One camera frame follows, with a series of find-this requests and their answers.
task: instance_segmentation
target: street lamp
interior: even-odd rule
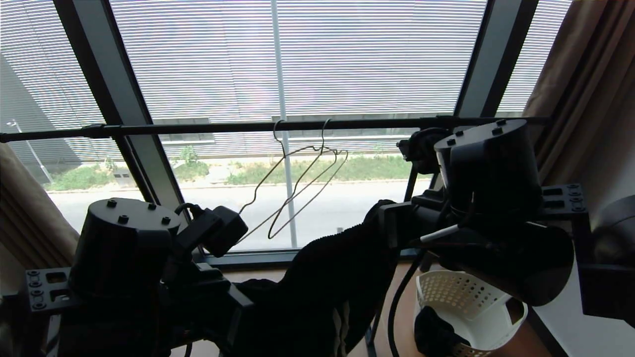
[[[20,129],[20,125],[18,125],[18,122],[14,120],[6,123],[8,126],[15,126],[15,128],[18,130],[19,133],[22,133],[22,129]],[[31,143],[28,140],[24,140],[25,143],[27,143],[27,146],[29,147],[29,149],[31,150],[31,154],[33,154],[33,157],[35,157],[37,163],[40,165],[40,169],[42,169],[42,172],[44,172],[44,174],[46,175],[46,178],[48,179],[48,182],[53,183],[53,178],[51,177],[51,174],[48,173],[48,170],[46,169],[46,167],[44,167],[44,165],[42,165],[42,161],[40,161],[39,157],[36,154],[36,151],[33,150],[33,146],[31,146]]]

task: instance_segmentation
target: white plastic basket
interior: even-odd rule
[[[511,296],[470,274],[456,271],[430,271],[417,277],[415,316],[430,306],[454,332],[470,342],[458,344],[455,357],[484,357],[509,342],[527,318],[512,323],[505,303]]]

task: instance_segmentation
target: curtain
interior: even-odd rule
[[[0,243],[24,268],[71,265],[78,233],[7,144],[0,144],[0,219]]]
[[[552,116],[536,143],[544,185],[579,179],[635,80],[635,1],[574,1],[525,116]]]

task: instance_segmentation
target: road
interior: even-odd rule
[[[417,182],[415,192],[422,192],[428,182]],[[312,185],[294,199],[298,212],[320,190],[321,185]],[[361,223],[366,212],[380,199],[402,201],[406,182],[369,182],[355,184],[330,184],[296,217],[297,244],[304,246],[308,242],[329,234],[335,234],[339,227],[346,229]],[[239,210],[253,198],[254,187],[207,188],[182,190],[186,202],[192,202],[203,208],[226,206]],[[86,216],[90,203],[111,197],[141,199],[138,191],[100,191],[90,193],[49,193],[53,202],[64,217],[78,232]],[[245,208],[241,214],[250,229],[256,227],[270,214],[274,213],[286,198],[286,187],[268,186],[258,190],[257,200]],[[287,209],[280,214],[273,232],[289,219]],[[291,232],[286,226],[280,233],[267,239],[271,220],[238,244],[234,250],[260,250],[291,248]]]

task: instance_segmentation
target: grass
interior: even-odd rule
[[[344,156],[339,156],[337,163],[322,174],[316,182],[326,182],[343,160]],[[227,178],[227,183],[232,185],[257,184],[276,162],[277,161],[271,163],[234,163],[232,173]],[[294,182],[307,169],[311,162],[312,160],[291,162],[291,177]],[[302,182],[311,181],[319,175],[319,173],[326,170],[332,163],[332,155],[329,155],[328,158],[318,160],[302,178]],[[349,156],[348,161],[338,171],[333,180],[407,179],[409,174],[410,163],[404,161],[400,156]],[[265,183],[280,184],[283,182],[285,182],[284,164],[281,163],[271,175],[269,175]]]
[[[200,161],[192,161],[174,169],[178,181],[195,181],[210,173],[210,166]]]
[[[112,174],[102,170],[99,165],[80,166],[52,176],[53,183],[44,185],[44,188],[49,191],[89,189],[104,186],[114,181]]]

